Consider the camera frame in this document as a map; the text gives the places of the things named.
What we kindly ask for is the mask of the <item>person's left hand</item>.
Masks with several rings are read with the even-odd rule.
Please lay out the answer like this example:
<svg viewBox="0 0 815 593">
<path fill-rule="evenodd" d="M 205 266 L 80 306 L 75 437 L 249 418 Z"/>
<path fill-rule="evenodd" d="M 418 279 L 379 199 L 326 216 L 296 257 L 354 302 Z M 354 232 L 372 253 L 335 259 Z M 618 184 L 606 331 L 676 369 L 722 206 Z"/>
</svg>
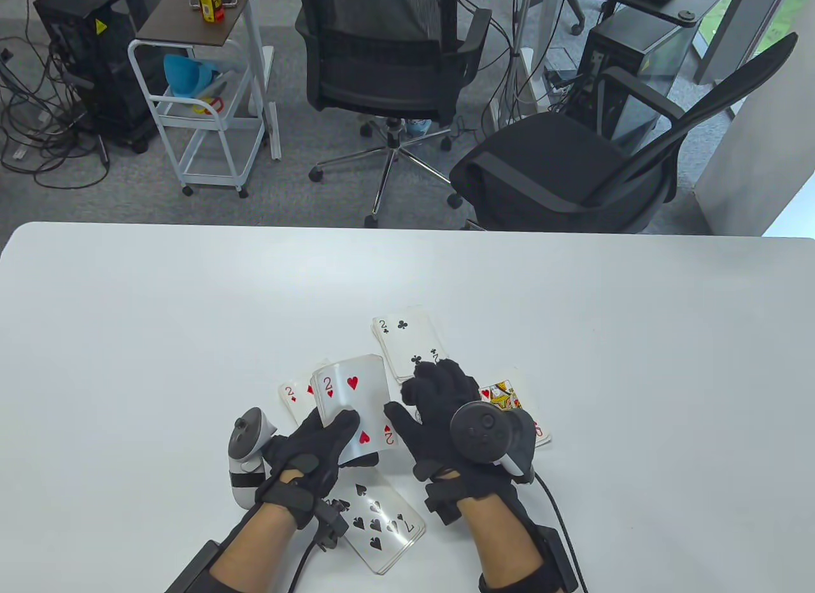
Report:
<svg viewBox="0 0 815 593">
<path fill-rule="evenodd" d="M 350 461 L 341 458 L 354 439 L 360 424 L 355 410 L 341 410 L 328 426 L 323 426 L 317 410 L 289 436 L 274 436 L 262 450 L 270 474 L 257 488 L 257 503 L 286 509 L 299 530 L 315 516 L 317 503 L 324 500 L 346 467 L 375 467 L 374 452 Z"/>
</svg>

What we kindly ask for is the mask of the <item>person's right hand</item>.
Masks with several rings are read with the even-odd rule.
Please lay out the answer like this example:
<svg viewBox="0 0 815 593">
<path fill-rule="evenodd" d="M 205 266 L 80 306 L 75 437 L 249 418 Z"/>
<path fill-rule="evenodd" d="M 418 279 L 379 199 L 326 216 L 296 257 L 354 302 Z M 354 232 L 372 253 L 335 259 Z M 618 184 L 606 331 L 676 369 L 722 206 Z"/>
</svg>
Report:
<svg viewBox="0 0 815 593">
<path fill-rule="evenodd" d="M 415 459 L 413 473 L 426 484 L 430 512 L 451 524 L 461 517 L 461 500 L 497 495 L 521 523 L 532 523 L 509 473 L 498 465 L 465 458 L 454 444 L 452 417 L 461 406 L 480 398 L 473 377 L 451 359 L 422 361 L 402 384 L 401 396 L 401 402 L 385 404 L 384 413 Z"/>
</svg>

